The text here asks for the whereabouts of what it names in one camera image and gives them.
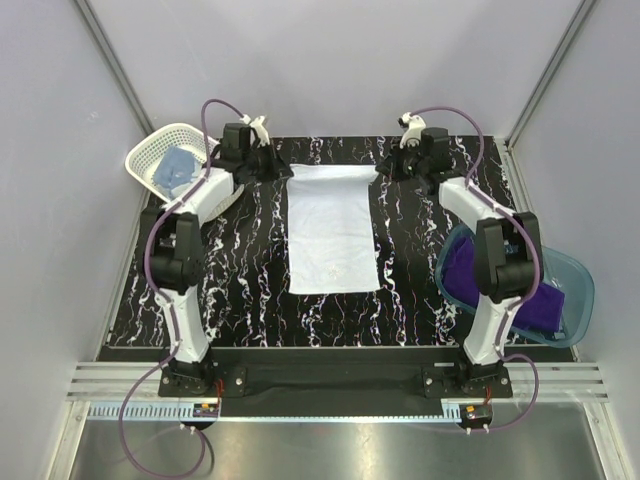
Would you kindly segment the light blue towel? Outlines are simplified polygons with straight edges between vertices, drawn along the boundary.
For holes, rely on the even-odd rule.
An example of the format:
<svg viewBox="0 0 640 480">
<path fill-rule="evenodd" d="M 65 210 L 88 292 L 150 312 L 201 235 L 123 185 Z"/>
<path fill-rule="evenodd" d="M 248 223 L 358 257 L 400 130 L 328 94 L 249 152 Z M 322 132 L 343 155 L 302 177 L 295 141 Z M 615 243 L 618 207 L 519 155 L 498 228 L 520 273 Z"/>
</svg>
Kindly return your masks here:
<svg viewBox="0 0 640 480">
<path fill-rule="evenodd" d="M 170 146 L 160 160 L 153 183 L 168 199 L 180 196 L 198 177 L 201 163 L 192 152 Z"/>
</svg>

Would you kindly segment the white towel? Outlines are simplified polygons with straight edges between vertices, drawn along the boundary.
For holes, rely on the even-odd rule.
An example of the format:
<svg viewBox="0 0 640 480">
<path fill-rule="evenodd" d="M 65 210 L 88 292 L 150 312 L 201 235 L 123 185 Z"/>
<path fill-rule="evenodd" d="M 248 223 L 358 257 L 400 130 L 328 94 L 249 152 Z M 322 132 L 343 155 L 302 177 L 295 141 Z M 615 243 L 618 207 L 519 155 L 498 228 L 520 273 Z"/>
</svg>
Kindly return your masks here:
<svg viewBox="0 0 640 480">
<path fill-rule="evenodd" d="M 289 292 L 379 290 L 369 201 L 375 167 L 294 164 L 292 171 L 286 182 Z"/>
</svg>

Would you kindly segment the purple microfiber towel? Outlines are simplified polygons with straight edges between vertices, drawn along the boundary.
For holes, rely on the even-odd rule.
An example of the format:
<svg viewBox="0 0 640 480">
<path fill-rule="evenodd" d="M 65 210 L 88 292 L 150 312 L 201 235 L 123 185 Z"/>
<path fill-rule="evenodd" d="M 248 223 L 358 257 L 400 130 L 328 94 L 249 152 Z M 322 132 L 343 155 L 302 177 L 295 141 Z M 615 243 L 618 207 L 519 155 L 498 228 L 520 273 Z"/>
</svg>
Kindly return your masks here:
<svg viewBox="0 0 640 480">
<path fill-rule="evenodd" d="M 474 313 L 480 292 L 473 275 L 474 246 L 469 237 L 457 237 L 444 255 L 441 273 L 441 292 L 451 303 Z M 560 330 L 565 294 L 555 287 L 540 283 L 533 298 L 518 310 L 512 326 L 521 330 L 540 330 L 555 333 Z"/>
</svg>

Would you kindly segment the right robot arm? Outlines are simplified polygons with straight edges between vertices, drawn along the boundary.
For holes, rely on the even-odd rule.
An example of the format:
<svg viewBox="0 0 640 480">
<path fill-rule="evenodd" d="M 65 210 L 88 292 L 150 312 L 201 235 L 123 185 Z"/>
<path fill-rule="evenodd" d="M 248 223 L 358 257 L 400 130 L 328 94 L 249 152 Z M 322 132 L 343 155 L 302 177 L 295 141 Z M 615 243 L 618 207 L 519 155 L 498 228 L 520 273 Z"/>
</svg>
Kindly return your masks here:
<svg viewBox="0 0 640 480">
<path fill-rule="evenodd" d="M 456 170 L 436 171 L 434 160 L 416 147 L 393 146 L 376 170 L 394 181 L 418 180 L 474 233 L 473 278 L 480 296 L 453 375 L 460 393 L 476 396 L 501 376 L 508 331 L 542 281 L 538 218 L 503 206 Z"/>
</svg>

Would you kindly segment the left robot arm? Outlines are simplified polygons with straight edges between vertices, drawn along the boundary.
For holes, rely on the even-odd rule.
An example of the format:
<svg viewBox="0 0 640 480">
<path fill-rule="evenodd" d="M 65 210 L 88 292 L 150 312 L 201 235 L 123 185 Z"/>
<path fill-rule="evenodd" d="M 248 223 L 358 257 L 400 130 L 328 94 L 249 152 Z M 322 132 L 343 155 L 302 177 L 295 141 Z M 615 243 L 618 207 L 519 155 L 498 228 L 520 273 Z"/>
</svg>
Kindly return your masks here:
<svg viewBox="0 0 640 480">
<path fill-rule="evenodd" d="M 171 147 L 154 179 L 169 194 L 161 208 L 141 215 L 142 273 L 162 309 L 169 333 L 169 356 L 161 362 L 163 381 L 193 395 L 208 394 L 216 372 L 197 298 L 205 274 L 203 223 L 219 216 L 241 194 L 244 184 L 292 175 L 272 145 L 245 151 L 216 146 L 208 170 L 196 157 Z"/>
</svg>

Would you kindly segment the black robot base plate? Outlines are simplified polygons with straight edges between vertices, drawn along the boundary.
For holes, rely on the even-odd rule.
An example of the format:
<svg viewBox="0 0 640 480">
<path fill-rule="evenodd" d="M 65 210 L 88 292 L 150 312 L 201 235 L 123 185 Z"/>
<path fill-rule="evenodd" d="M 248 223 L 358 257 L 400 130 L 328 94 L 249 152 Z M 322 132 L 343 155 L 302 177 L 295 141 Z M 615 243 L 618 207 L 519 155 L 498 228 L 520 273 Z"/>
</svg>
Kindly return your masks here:
<svg viewBox="0 0 640 480">
<path fill-rule="evenodd" d="M 513 396 L 503 364 L 472 367 L 455 347 L 214 348 L 194 366 L 172 361 L 159 383 L 162 397 L 221 393 L 242 398 L 276 391 L 391 391 L 429 399 Z"/>
</svg>

